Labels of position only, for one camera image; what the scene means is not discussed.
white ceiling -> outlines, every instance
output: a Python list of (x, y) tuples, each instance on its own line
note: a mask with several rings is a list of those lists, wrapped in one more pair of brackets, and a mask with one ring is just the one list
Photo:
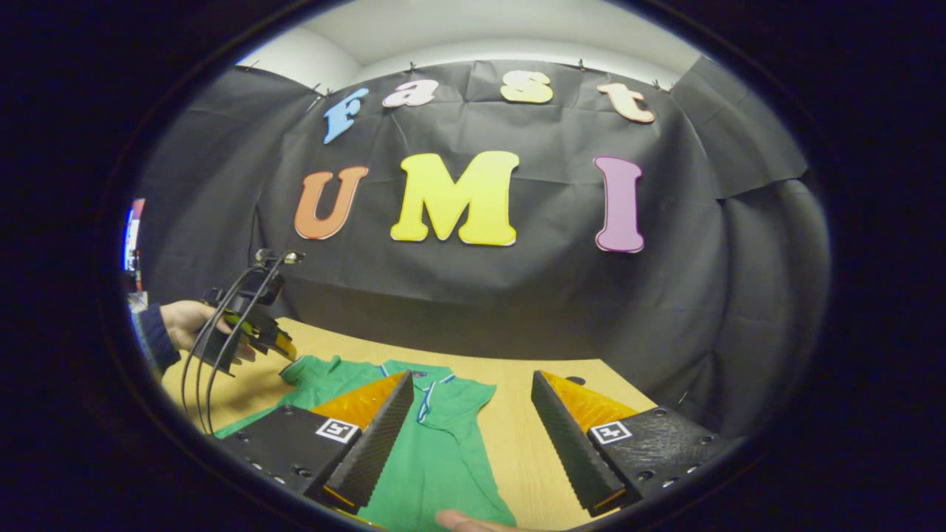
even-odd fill
[(356, 0), (303, 24), (361, 65), (443, 44), (542, 39), (595, 46), (677, 74), (699, 52), (601, 0)]

wooden table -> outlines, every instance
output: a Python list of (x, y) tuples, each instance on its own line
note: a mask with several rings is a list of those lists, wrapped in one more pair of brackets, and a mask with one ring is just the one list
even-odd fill
[[(416, 364), (448, 366), (460, 378), (495, 384), (496, 394), (479, 415), (483, 443), (489, 455), (499, 495), (524, 528), (561, 530), (591, 521), (578, 504), (569, 479), (555, 454), (532, 405), (533, 372), (549, 371), (560, 377), (585, 379), (585, 386), (642, 412), (657, 405), (601, 360), (514, 361), (447, 355), (388, 346), (315, 328), (288, 318), (277, 320), (296, 345), (299, 356), (313, 355), (331, 360), (339, 355), (349, 362), (381, 364), (397, 360)], [(236, 378), (218, 374), (211, 396), (214, 427), (223, 427), (245, 416), (269, 408), (292, 388), (277, 373), (288, 361), (271, 352), (257, 353), (254, 362), (233, 365)], [(163, 378), (168, 393), (180, 403), (183, 364), (171, 366)], [(196, 364), (187, 376), (187, 404), (194, 411)], [(201, 371), (201, 390), (210, 371)]]

letter m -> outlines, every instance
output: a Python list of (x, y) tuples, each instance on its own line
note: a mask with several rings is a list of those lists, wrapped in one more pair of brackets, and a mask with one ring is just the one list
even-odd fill
[(466, 223), (458, 231), (468, 244), (508, 246), (516, 241), (509, 225), (509, 180), (519, 157), (509, 151), (484, 151), (470, 162), (456, 183), (440, 155), (420, 153), (401, 162), (408, 174), (401, 218), (391, 228), (395, 240), (420, 241), (428, 228), (421, 222), (424, 206), (433, 231), (446, 240), (469, 205)]

dark sleeve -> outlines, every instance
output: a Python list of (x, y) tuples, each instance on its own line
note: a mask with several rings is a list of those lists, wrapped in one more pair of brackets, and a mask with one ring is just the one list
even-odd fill
[(158, 376), (164, 375), (172, 364), (181, 359), (181, 354), (167, 336), (165, 322), (161, 319), (161, 307), (155, 304), (140, 312), (133, 312), (131, 321), (148, 366)]

black backdrop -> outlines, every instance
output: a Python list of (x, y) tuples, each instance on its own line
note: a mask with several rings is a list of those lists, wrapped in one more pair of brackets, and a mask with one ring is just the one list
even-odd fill
[[(548, 75), (552, 101), (506, 101), (499, 88), (512, 70)], [(432, 103), (381, 106), (401, 83), (424, 79), (440, 82)], [(656, 121), (617, 114), (597, 90), (610, 82), (642, 93)], [(354, 125), (324, 144), (324, 111), (360, 87), (369, 94)], [(392, 240), (401, 160), (437, 153), (456, 178), (494, 150), (519, 156), (515, 244)], [(643, 171), (639, 253), (595, 245), (599, 155)], [(303, 179), (352, 166), (370, 172), (345, 225), (329, 239), (301, 238)], [(601, 358), (654, 400), (734, 436), (787, 397), (815, 341), (829, 243), (812, 174), (761, 99), (706, 59), (669, 92), (563, 64), (460, 62), (318, 100), (239, 67), (189, 106), (145, 166), (144, 283), (157, 301), (195, 298), (229, 283), (258, 247), (301, 250), (307, 260), (284, 270), (277, 315), (462, 355)], [(320, 218), (338, 188), (326, 185)]]

